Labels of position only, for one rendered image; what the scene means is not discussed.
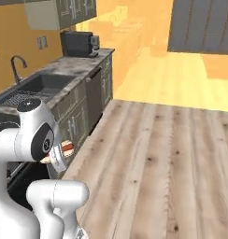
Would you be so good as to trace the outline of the grey wall socket plate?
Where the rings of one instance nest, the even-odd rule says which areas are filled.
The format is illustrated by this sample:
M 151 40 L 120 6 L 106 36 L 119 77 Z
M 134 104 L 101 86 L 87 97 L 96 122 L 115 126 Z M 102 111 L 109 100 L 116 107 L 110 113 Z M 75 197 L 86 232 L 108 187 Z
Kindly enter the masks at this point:
M 37 47 L 39 50 L 42 50 L 48 46 L 48 39 L 45 35 L 39 36 L 36 39 Z

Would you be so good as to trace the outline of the black coffee machine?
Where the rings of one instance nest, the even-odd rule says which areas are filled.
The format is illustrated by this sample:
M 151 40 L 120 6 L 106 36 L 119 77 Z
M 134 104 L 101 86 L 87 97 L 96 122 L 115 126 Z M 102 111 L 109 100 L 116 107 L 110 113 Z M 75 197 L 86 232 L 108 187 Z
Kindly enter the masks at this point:
M 92 32 L 60 32 L 64 57 L 94 58 L 100 48 L 99 36 Z

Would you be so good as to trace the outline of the grey-green wall cupboard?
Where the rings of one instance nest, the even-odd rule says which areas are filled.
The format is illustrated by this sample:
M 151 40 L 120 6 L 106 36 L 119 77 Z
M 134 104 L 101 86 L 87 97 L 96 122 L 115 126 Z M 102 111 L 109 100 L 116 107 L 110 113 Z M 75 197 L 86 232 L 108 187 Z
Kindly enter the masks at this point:
M 96 0 L 24 0 L 32 30 L 61 30 L 97 16 Z

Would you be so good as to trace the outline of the dark grey sink basin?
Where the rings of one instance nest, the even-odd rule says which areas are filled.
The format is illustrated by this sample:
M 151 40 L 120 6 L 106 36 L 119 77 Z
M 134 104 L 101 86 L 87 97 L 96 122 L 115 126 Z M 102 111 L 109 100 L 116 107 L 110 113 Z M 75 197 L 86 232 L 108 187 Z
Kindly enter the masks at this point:
M 16 106 L 28 98 L 39 98 L 47 103 L 72 80 L 73 76 L 35 74 L 20 85 L 0 94 L 0 105 Z

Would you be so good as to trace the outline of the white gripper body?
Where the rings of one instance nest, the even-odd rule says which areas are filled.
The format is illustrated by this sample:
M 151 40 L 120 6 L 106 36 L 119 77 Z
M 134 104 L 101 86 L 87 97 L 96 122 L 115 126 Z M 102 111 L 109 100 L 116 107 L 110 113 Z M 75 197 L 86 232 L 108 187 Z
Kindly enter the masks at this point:
M 61 173 L 67 169 L 64 152 L 60 145 L 53 146 L 50 150 L 50 161 L 56 172 Z

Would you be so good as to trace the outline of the grey-green base cupboard run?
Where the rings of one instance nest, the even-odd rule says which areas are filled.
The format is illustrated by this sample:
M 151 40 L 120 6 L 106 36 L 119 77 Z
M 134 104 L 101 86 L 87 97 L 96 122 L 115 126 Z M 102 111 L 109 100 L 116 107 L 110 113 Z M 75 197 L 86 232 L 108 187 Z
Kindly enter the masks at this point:
M 85 84 L 80 81 L 52 109 L 58 120 L 63 140 L 70 140 L 77 154 L 88 135 L 88 110 Z

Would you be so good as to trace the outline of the narrow grey-green base cupboard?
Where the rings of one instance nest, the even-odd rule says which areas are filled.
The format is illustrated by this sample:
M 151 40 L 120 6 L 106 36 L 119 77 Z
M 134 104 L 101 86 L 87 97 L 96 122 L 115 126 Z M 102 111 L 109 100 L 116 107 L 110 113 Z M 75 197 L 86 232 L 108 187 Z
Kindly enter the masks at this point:
M 102 62 L 101 70 L 102 100 L 106 106 L 112 97 L 112 55 L 109 54 Z

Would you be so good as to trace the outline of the dark dishwasher door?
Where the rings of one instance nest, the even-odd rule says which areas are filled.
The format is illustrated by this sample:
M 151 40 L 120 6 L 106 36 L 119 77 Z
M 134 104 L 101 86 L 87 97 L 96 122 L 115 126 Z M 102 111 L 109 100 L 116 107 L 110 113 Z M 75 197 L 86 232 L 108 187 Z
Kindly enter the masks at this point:
M 102 87 L 101 68 L 98 67 L 89 77 L 85 79 L 86 97 L 89 116 L 89 131 L 94 129 L 102 114 Z

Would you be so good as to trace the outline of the hot dog in bun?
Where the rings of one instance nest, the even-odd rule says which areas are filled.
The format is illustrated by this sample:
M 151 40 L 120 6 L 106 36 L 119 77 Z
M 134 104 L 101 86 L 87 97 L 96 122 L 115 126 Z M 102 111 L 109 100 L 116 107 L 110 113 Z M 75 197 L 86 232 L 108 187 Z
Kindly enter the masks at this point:
M 64 152 L 64 156 L 66 158 L 74 154 L 74 144 L 69 140 L 65 140 L 62 142 L 62 149 Z M 50 162 L 51 162 L 50 155 L 48 155 L 41 161 L 41 163 L 50 163 Z

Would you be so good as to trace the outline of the grey tall cupboard run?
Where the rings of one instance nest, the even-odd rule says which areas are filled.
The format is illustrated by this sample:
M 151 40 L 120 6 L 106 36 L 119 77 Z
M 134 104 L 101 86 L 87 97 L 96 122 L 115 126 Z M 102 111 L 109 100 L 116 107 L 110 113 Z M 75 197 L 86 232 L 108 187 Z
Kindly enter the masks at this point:
M 174 0 L 168 50 L 228 55 L 228 0 Z

